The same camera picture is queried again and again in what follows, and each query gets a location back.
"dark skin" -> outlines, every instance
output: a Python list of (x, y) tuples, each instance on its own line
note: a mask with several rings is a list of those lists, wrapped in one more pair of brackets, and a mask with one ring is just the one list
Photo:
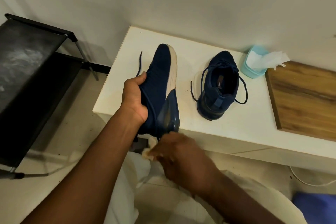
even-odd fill
[[(145, 79), (142, 73), (125, 81), (119, 110), (73, 170), (22, 224), (104, 222), (121, 165), (148, 116), (139, 89)], [(171, 132), (149, 154), (162, 164), (168, 179), (203, 198), (230, 223), (283, 224), (223, 175), (193, 139)]]

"hand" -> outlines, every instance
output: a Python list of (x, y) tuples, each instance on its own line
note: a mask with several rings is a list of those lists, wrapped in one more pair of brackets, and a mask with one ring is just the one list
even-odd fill
[(148, 117), (147, 107), (141, 104), (141, 92), (139, 85), (142, 84), (147, 77), (146, 72), (141, 75), (128, 79), (124, 83), (123, 97), (120, 109), (127, 109), (134, 112), (135, 117), (143, 124)]
[(184, 134), (163, 135), (149, 156), (161, 163), (168, 179), (200, 197), (206, 195), (221, 176), (195, 140)]

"white cable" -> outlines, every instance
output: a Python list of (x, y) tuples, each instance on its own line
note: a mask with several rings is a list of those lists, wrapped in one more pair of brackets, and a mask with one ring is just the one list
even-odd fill
[(333, 184), (334, 182), (336, 182), (336, 180), (334, 180), (334, 181), (328, 182), (328, 183), (326, 183), (326, 184), (318, 184), (318, 185), (309, 184), (309, 183), (306, 183), (306, 182), (304, 182), (303, 180), (301, 180), (299, 177), (297, 177), (296, 174), (294, 173), (294, 171), (293, 171), (293, 169), (292, 169), (291, 166), (289, 166), (289, 168), (290, 168), (292, 174), (296, 177), (296, 179), (298, 179), (298, 180), (299, 180), (300, 182), (302, 182), (303, 184), (306, 184), (306, 185), (309, 185), (309, 186), (313, 186), (313, 187), (323, 187), (323, 186), (328, 186), (328, 185)]

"blue container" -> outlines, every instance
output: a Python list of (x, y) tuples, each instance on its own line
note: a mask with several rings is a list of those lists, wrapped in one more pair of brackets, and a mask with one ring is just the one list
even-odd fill
[(263, 47), (261, 47), (261, 46), (254, 45), (254, 46), (249, 50), (248, 54), (246, 55), (246, 58), (245, 58), (245, 60), (244, 60), (243, 65), (242, 65), (241, 68), (240, 68), (240, 71), (241, 71), (243, 74), (247, 75), (248, 77), (254, 79), (254, 78), (257, 78), (257, 77), (259, 77), (259, 76), (261, 76), (261, 75), (264, 75), (264, 74), (266, 73), (266, 70), (267, 70), (267, 69), (264, 69), (264, 70), (261, 70), (261, 71), (255, 71), (255, 70), (253, 70), (252, 68), (250, 68), (250, 67), (246, 64), (246, 60), (247, 60), (247, 58), (249, 57), (251, 51), (254, 51), (256, 54), (261, 55), (261, 56), (268, 54), (269, 51), (267, 51), (265, 48), (263, 48)]

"navy blue sneaker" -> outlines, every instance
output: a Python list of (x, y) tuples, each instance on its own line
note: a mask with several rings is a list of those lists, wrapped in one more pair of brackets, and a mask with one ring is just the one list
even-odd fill
[(138, 134), (150, 134), (160, 139), (165, 133), (179, 131), (176, 76), (176, 53), (170, 45), (160, 44), (147, 70), (147, 78), (139, 86), (141, 103), (148, 109), (148, 118), (140, 127)]
[[(205, 71), (204, 90), (202, 88)], [(204, 69), (201, 79), (201, 94), (198, 100), (193, 95), (193, 85), (191, 82), (191, 95), (197, 101), (197, 111), (207, 120), (217, 120), (229, 106), (236, 101), (239, 104), (246, 104), (247, 89), (244, 80), (239, 76), (237, 65), (228, 51), (218, 53), (210, 61), (209, 66)], [(239, 79), (244, 84), (246, 91), (246, 100), (241, 103), (236, 100)]]

